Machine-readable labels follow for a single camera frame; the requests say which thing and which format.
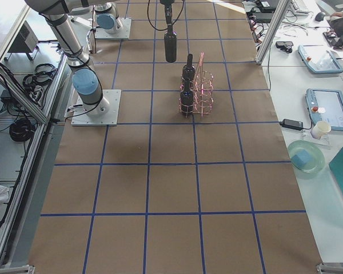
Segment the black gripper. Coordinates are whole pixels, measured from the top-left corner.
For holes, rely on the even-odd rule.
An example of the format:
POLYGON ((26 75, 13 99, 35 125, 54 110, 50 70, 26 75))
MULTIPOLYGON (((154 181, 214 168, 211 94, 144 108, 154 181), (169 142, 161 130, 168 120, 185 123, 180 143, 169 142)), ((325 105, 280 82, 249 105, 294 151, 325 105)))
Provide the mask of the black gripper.
POLYGON ((173 20, 172 20, 172 4, 175 2, 175 0, 159 0, 160 4, 164 5, 164 12, 165 12, 165 21, 167 24, 167 27, 173 26, 173 20))

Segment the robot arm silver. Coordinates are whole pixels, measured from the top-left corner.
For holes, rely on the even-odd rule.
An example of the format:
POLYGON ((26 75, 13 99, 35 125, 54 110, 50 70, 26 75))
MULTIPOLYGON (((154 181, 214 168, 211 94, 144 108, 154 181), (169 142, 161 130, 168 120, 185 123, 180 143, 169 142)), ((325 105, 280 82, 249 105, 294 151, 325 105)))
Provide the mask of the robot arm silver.
MULTIPOLYGON (((182 9, 177 19, 173 20, 172 19, 173 17, 172 4, 173 3, 174 1, 160 1, 160 4, 164 6, 165 20, 166 20, 166 25, 167 25, 165 29, 158 29, 154 25, 152 25, 149 18, 149 12, 148 12, 149 9, 147 9, 147 17, 148 17, 149 23, 155 30, 167 31, 167 33, 171 33, 171 34, 174 33, 173 25, 179 19, 182 9)), ((95 21, 98 24, 98 27, 105 30, 107 33, 115 33, 122 28, 116 4, 113 4, 111 2, 106 2, 105 4, 94 5, 93 13, 95 15, 95 21)))
POLYGON ((121 91, 104 91, 91 57, 84 52, 68 15, 80 8, 93 7, 97 24, 104 30, 117 31, 118 11, 113 1, 26 1, 26 4, 45 18, 55 34, 67 64, 72 71, 72 85, 82 101, 83 113, 76 113, 73 123, 80 125, 116 125, 121 91), (110 100, 108 95, 115 95, 110 100))

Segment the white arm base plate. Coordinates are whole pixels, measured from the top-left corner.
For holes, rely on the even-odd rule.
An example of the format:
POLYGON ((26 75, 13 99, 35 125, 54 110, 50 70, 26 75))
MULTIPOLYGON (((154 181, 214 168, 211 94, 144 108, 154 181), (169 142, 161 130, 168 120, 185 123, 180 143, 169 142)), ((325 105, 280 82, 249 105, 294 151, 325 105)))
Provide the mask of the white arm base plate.
POLYGON ((98 17, 95 38, 121 40, 130 38, 131 18, 98 17))
POLYGON ((116 126, 118 122, 121 90, 103 90, 103 98, 99 105, 83 104, 80 96, 77 96, 76 104, 80 107, 74 109, 74 118, 71 118, 72 126, 116 126))

